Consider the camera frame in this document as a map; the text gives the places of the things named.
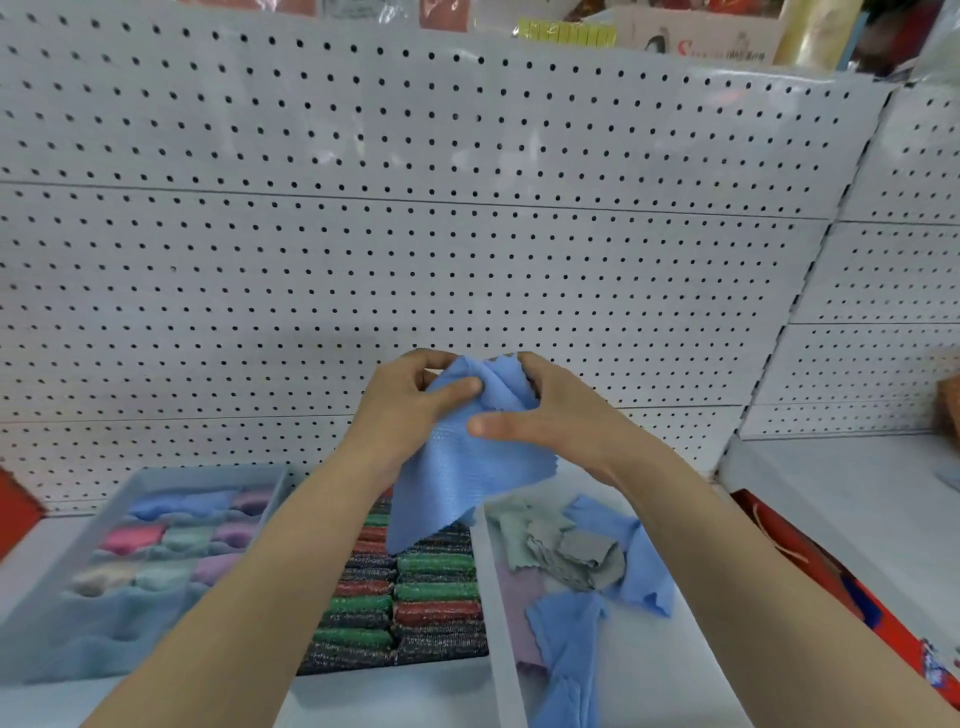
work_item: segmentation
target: gray cleaning cloth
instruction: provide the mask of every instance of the gray cleaning cloth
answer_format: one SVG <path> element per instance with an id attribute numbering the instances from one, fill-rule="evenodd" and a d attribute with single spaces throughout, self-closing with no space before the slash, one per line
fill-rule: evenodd
<path id="1" fill-rule="evenodd" d="M 558 546 L 562 537 L 563 532 L 556 522 L 530 521 L 527 525 L 527 546 L 540 567 L 570 589 L 586 592 L 590 589 L 589 569 L 560 555 Z"/>
<path id="2" fill-rule="evenodd" d="M 557 550 L 570 561 L 594 570 L 607 560 L 607 555 L 616 545 L 616 541 L 607 536 L 574 528 L 561 536 Z"/>
<path id="3" fill-rule="evenodd" d="M 622 579 L 627 569 L 617 541 L 580 528 L 561 536 L 557 552 L 567 561 L 587 567 L 590 586 L 598 592 Z"/>

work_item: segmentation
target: red box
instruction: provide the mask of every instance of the red box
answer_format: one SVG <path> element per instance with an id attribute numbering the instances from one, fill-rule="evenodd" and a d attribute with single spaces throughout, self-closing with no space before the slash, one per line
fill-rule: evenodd
<path id="1" fill-rule="evenodd" d="M 0 559 L 13 551 L 46 511 L 7 471 L 0 471 Z"/>

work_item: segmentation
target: yellow label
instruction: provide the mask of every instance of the yellow label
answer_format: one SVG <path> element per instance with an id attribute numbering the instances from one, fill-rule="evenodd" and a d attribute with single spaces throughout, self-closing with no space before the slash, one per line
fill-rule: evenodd
<path id="1" fill-rule="evenodd" d="M 592 23 L 566 23 L 555 20 L 535 20 L 521 17 L 516 34 L 526 40 L 561 45 L 581 45 L 590 48 L 613 48 L 616 28 Z"/>

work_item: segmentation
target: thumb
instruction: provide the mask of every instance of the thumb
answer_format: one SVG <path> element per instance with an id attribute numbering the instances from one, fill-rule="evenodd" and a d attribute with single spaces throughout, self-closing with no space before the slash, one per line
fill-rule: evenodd
<path id="1" fill-rule="evenodd" d="M 486 412 L 467 422 L 467 432 L 486 440 L 519 440 L 543 445 L 544 422 L 536 410 L 530 412 Z"/>
<path id="2" fill-rule="evenodd" d="M 483 382 L 476 376 L 468 376 L 450 382 L 445 387 L 427 395 L 437 419 L 464 406 L 483 391 Z"/>

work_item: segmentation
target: left hand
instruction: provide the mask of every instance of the left hand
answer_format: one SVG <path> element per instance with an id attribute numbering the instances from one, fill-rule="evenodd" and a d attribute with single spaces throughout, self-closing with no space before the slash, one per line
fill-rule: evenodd
<path id="1" fill-rule="evenodd" d="M 416 349 L 381 364 L 360 400 L 343 443 L 332 459 L 363 472 L 379 496 L 393 485 L 400 466 L 426 442 L 444 415 L 483 390 L 475 376 L 458 379 L 436 392 L 423 390 L 437 378 L 427 369 L 446 369 L 457 354 Z"/>

